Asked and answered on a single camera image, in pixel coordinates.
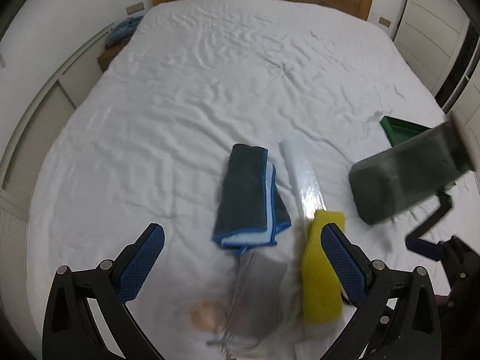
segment white cabinet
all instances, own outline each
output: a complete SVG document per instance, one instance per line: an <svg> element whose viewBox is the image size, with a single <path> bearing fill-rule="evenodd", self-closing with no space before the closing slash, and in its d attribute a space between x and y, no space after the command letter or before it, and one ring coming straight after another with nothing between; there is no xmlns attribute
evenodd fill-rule
<svg viewBox="0 0 480 360"><path fill-rule="evenodd" d="M434 96L457 60L469 24L456 0L407 0L394 42Z"/></svg>
<svg viewBox="0 0 480 360"><path fill-rule="evenodd" d="M43 159L75 108L55 84L30 118L10 160L3 189L28 210Z"/></svg>
<svg viewBox="0 0 480 360"><path fill-rule="evenodd" d="M473 82L470 81L455 102L452 111L457 114L458 120L460 120L463 125L466 125L472 119L472 116L476 113L479 107L480 91Z"/></svg>
<svg viewBox="0 0 480 360"><path fill-rule="evenodd" d="M97 58L105 51L107 36L105 33L95 40L58 78L75 107L83 103L102 76Z"/></svg>

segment wall outlet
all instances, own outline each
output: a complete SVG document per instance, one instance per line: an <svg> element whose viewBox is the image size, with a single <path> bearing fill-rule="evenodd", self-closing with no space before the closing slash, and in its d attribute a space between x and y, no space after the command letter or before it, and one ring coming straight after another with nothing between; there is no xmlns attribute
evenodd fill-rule
<svg viewBox="0 0 480 360"><path fill-rule="evenodd" d="M390 28L390 25L392 24L392 22L385 19L385 17L380 17L380 20L378 22L387 28Z"/></svg>
<svg viewBox="0 0 480 360"><path fill-rule="evenodd" d="M145 6L143 5L143 2L130 5L129 7L127 7L127 15L131 15L135 12L143 11L144 9L145 9Z"/></svg>

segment cabinet door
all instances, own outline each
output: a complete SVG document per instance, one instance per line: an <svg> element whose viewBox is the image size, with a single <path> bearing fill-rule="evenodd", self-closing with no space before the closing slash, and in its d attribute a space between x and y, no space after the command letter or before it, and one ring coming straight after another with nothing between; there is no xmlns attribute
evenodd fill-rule
<svg viewBox="0 0 480 360"><path fill-rule="evenodd" d="M75 107L83 103L102 76L97 58L105 51L107 36L106 33L93 43L58 78Z"/></svg>
<svg viewBox="0 0 480 360"><path fill-rule="evenodd" d="M473 128L480 142L480 125L476 126L480 121L480 64L477 65L469 83L453 105L452 112L455 112L464 126L469 125Z"/></svg>
<svg viewBox="0 0 480 360"><path fill-rule="evenodd" d="M41 352L40 335L35 328L28 306L26 291L27 221L3 208L0 199L0 296L2 323L8 319L15 332L21 332L23 343L28 348ZM13 359L5 355L2 359Z"/></svg>
<svg viewBox="0 0 480 360"><path fill-rule="evenodd" d="M15 147L7 168L3 189L28 211L43 160L61 129L75 111L58 84L35 110Z"/></svg>
<svg viewBox="0 0 480 360"><path fill-rule="evenodd" d="M469 85L471 89L471 97L469 97L469 107L470 109L477 108L477 111L469 118L466 124L463 126L463 133L466 138L466 147L469 150L470 157L473 161L475 171L475 177L477 179L477 186L480 190L480 91L473 85L470 81ZM459 107L455 110L452 108L452 111L455 112L457 117L460 119L459 113L461 112L461 107L465 106L465 98L461 97L455 103L455 106L460 103Z"/></svg>
<svg viewBox="0 0 480 360"><path fill-rule="evenodd" d="M407 0L394 42L434 96L457 60L469 24L456 0Z"/></svg>

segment transparent plastic roll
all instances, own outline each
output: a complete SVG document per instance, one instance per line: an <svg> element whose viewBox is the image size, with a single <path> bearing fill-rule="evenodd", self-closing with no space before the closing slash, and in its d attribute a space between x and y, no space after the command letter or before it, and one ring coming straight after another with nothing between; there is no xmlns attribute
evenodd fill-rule
<svg viewBox="0 0 480 360"><path fill-rule="evenodd" d="M298 215L306 229L314 219L316 210L326 210L317 175L305 154L300 137L285 139L279 146L294 189Z"/></svg>

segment white bed sheet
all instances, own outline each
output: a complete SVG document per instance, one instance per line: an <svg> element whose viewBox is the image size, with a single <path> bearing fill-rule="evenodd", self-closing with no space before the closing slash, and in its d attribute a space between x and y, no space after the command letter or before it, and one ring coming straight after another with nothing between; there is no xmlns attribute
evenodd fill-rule
<svg viewBox="0 0 480 360"><path fill-rule="evenodd" d="M269 149L294 226L262 252L287 261L285 321L265 341L269 357L295 358L305 339L299 262L303 229L278 143L303 136L330 210L371 259L425 266L448 293L440 264L408 252L404 237L434 199L376 226L358 217L347 173L389 147L383 115L442 122L432 95L391 40L342 12L275 0L189 0L151 9L128 46L72 115L42 166L30 209L27 290L41 332L58 266L91 269L114 258L150 222L166 245L129 309L167 360L222 359L193 330L201 299L229 304L235 260L211 241L218 191L235 143ZM427 238L455 233L480 250L473 174L451 191L455 208ZM345 321L351 310L346 310ZM303 353L319 358L342 324Z"/></svg>

